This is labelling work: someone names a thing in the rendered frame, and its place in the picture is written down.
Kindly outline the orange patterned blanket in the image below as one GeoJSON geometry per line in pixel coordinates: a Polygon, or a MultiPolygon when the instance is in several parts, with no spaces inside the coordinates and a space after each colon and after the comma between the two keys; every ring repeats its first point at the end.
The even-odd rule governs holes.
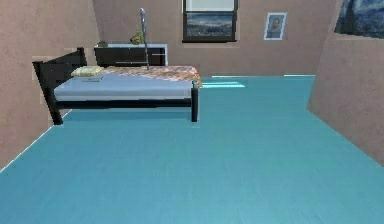
{"type": "Polygon", "coordinates": [[[110,66],[101,71],[102,74],[117,74],[121,76],[143,76],[167,81],[187,81],[197,88],[202,86],[201,77],[193,66],[141,66],[115,67],[110,66]]]}

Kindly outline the black framed bed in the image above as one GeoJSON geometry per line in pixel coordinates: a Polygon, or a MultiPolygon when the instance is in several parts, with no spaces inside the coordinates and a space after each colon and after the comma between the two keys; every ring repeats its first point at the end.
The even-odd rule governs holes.
{"type": "Polygon", "coordinates": [[[198,120],[199,91],[191,82],[102,73],[72,77],[71,72],[82,66],[89,66],[82,47],[33,63],[55,125],[63,123],[63,109],[189,107],[191,120],[198,120]]]}

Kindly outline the black chest of drawers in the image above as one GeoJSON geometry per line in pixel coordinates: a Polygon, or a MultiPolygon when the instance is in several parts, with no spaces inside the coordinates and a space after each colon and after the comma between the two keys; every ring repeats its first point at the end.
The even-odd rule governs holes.
{"type": "Polygon", "coordinates": [[[109,44],[107,47],[94,47],[98,66],[140,67],[167,66],[168,49],[166,44],[109,44]]]}

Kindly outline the green house plant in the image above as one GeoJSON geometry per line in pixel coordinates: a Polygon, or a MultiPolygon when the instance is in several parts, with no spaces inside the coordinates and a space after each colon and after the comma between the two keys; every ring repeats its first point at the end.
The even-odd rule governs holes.
{"type": "Polygon", "coordinates": [[[134,45],[139,45],[139,44],[143,44],[144,43],[144,37],[143,37],[143,33],[138,30],[131,38],[130,38],[130,42],[134,45]]]}

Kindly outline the dark framed window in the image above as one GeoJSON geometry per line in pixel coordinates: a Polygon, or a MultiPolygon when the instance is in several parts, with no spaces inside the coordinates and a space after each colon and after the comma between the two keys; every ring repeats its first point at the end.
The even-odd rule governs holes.
{"type": "Polygon", "coordinates": [[[182,42],[235,42],[237,10],[238,0],[182,0],[182,42]]]}

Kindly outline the yellow green pillow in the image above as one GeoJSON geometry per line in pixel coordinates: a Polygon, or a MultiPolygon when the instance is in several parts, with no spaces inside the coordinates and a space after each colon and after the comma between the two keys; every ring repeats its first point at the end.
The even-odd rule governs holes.
{"type": "Polygon", "coordinates": [[[104,70],[100,66],[82,66],[71,72],[72,77],[91,77],[96,76],[104,70]]]}

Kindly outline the white framed portrait picture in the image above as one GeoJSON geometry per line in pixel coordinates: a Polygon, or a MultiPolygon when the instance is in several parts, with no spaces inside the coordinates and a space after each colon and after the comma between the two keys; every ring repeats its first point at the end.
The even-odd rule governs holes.
{"type": "Polygon", "coordinates": [[[265,40],[282,40],[284,35],[286,12],[268,12],[264,30],[265,40]]]}

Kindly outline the blue night sky painting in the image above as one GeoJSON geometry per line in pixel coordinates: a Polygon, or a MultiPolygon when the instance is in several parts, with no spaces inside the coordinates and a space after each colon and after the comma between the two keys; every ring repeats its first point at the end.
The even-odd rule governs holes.
{"type": "Polygon", "coordinates": [[[384,0],[343,0],[334,32],[384,39],[384,0]]]}

